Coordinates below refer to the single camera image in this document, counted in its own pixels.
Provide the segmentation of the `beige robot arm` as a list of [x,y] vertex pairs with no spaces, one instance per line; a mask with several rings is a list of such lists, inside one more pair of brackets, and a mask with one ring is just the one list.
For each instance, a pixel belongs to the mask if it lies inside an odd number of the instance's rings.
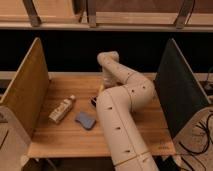
[[116,51],[97,56],[107,86],[97,97],[96,111],[115,171],[159,171],[131,113],[155,96],[153,82],[119,63]]

